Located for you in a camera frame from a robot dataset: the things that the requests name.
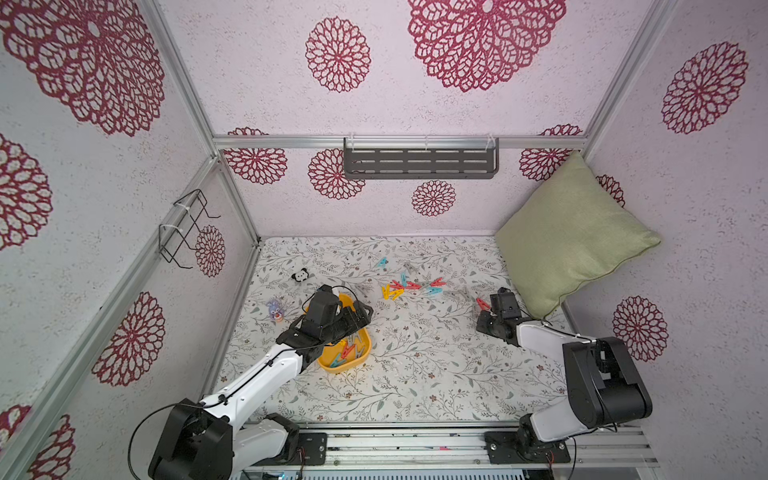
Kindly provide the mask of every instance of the red flower pattern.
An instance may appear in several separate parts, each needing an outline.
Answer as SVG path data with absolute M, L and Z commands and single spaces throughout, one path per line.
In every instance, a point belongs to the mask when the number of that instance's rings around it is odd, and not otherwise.
M 40 89 L 107 134 L 149 130 L 165 73 L 133 0 L 0 0 L 5 49 Z
M 69 415 L 59 419 L 56 430 L 48 436 L 45 446 L 29 466 L 29 480 L 62 480 L 69 473 L 69 462 L 75 450 L 74 428 L 69 421 Z
M 649 299 L 630 296 L 614 312 L 614 335 L 636 360 L 655 360 L 667 348 L 667 322 Z
M 415 55 L 444 87 L 488 90 L 533 61 L 565 0 L 408 0 Z
M 200 271 L 206 276 L 216 276 L 224 268 L 224 237 L 213 225 L 206 225 L 200 230 L 195 243 L 194 256 Z
M 749 64 L 739 44 L 724 41 L 695 54 L 667 87 L 661 114 L 667 128 L 689 134 L 713 124 L 739 97 Z
M 344 176 L 344 152 L 339 148 L 317 152 L 310 161 L 309 176 L 315 190 L 337 200 L 354 197 L 366 185 L 365 180 Z
M 149 371 L 164 337 L 162 307 L 149 292 L 141 292 L 91 372 L 101 383 L 128 386 Z
M 563 124 L 548 128 L 542 135 L 579 135 L 576 125 Z M 567 148 L 526 148 L 520 156 L 520 171 L 531 180 L 547 180 L 568 159 Z
M 38 161 L 0 134 L 0 250 L 36 237 L 53 211 Z
M 0 452 L 11 435 L 16 431 L 24 417 L 27 416 L 30 406 L 14 405 L 10 409 L 0 413 Z
M 267 135 L 258 128 L 235 128 L 229 135 Z M 225 150 L 224 158 L 232 171 L 255 184 L 273 184 L 288 170 L 282 148 L 240 148 Z
M 601 175 L 600 177 L 596 178 L 600 186 L 603 187 L 609 194 L 611 194 L 614 200 L 616 200 L 616 203 L 621 205 L 621 208 L 624 208 L 624 191 L 621 189 L 621 185 L 616 181 L 616 179 L 609 177 L 608 175 Z
M 448 182 L 430 180 L 419 185 L 411 197 L 414 210 L 425 217 L 437 217 L 447 212 L 456 200 L 456 190 Z
M 370 48 L 360 29 L 349 20 L 325 18 L 306 41 L 306 61 L 312 76 L 331 91 L 350 91 L 366 79 Z

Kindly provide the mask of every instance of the green pillow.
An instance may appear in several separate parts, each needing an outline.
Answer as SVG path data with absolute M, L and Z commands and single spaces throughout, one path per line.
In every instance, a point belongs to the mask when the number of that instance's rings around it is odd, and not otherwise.
M 577 151 L 496 233 L 509 276 L 537 319 L 660 242 L 603 190 Z

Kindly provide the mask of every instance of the floral mat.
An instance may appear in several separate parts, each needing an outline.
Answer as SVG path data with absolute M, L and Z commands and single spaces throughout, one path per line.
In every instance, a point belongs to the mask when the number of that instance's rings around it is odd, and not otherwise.
M 302 268 L 309 279 L 299 283 L 291 276 Z M 382 287 L 403 274 L 423 287 L 385 300 Z M 442 292 L 430 293 L 439 278 Z M 315 362 L 254 420 L 268 412 L 297 422 L 516 420 L 565 396 L 562 365 L 475 331 L 475 298 L 490 303 L 499 287 L 513 288 L 493 237 L 266 240 L 217 388 L 263 356 L 324 283 L 349 286 L 373 308 L 368 359 L 339 374 Z M 560 309 L 548 320 L 569 329 Z

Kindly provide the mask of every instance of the black wire rack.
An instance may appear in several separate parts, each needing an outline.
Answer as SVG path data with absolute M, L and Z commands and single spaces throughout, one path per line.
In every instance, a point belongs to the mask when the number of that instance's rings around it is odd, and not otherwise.
M 193 195 L 194 195 L 194 198 L 191 199 L 189 206 L 187 206 L 186 202 Z M 192 247 L 189 244 L 189 242 L 187 242 L 187 236 L 190 234 L 190 232 L 194 228 L 197 229 L 198 233 L 200 233 L 200 226 L 197 224 L 197 221 L 200 219 L 201 215 L 205 214 L 205 216 L 208 218 L 220 218 L 221 215 L 211 216 L 208 213 L 208 209 L 207 209 L 208 199 L 205 197 L 205 194 L 203 194 L 203 191 L 199 188 L 192 190 L 190 193 L 176 200 L 174 202 L 174 205 L 184 208 L 185 210 L 184 216 L 181 218 L 181 220 L 179 220 L 178 225 L 161 224 L 157 226 L 157 248 L 160 251 L 160 255 L 163 256 L 166 262 L 168 263 L 174 262 L 180 268 L 190 269 L 193 267 L 183 266 L 178 262 L 178 260 L 176 259 L 176 254 L 179 252 L 179 249 L 181 248 L 182 245 L 186 245 L 187 248 L 190 250 L 197 250 L 196 248 Z M 196 210 L 195 209 L 196 205 L 200 206 L 200 211 L 197 212 L 197 214 L 193 215 L 192 211 Z M 189 228 L 186 229 L 186 231 L 184 231 L 184 229 L 181 228 L 181 225 L 184 223 L 184 220 L 187 218 L 192 220 L 192 224 L 189 226 Z M 173 231 L 171 231 L 170 235 L 168 235 L 165 241 L 163 241 L 163 235 L 169 228 L 173 229 Z M 176 236 L 179 236 L 181 240 L 179 241 L 179 244 L 176 245 L 176 248 L 174 249 L 174 251 L 171 252 L 168 249 L 168 244 L 171 243 L 171 241 Z

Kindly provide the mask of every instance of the black and white toy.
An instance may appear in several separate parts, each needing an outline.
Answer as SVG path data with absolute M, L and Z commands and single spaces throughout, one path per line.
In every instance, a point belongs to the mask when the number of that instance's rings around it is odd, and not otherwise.
M 302 268 L 301 270 L 294 273 L 290 277 L 297 282 L 303 282 L 304 280 L 310 278 L 310 273 L 306 271 L 306 268 Z

